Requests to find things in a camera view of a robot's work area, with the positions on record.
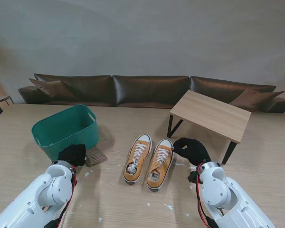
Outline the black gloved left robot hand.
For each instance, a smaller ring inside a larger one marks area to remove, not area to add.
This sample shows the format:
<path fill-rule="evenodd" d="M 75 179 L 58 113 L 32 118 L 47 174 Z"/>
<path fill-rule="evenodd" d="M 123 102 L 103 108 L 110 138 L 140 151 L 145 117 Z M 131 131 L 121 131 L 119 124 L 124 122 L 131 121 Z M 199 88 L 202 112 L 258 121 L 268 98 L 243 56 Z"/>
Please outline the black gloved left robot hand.
<path fill-rule="evenodd" d="M 86 146 L 84 144 L 72 144 L 58 154 L 58 161 L 65 161 L 75 167 L 81 167 L 86 162 Z"/>

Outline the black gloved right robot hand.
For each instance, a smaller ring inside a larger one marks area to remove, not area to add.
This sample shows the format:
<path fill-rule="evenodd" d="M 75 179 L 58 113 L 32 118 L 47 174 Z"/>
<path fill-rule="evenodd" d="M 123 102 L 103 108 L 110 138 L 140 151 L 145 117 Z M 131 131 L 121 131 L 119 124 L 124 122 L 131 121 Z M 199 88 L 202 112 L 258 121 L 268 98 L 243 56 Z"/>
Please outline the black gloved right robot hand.
<path fill-rule="evenodd" d="M 196 139 L 182 137 L 176 140 L 173 144 L 173 151 L 195 166 L 211 161 L 205 146 Z"/>

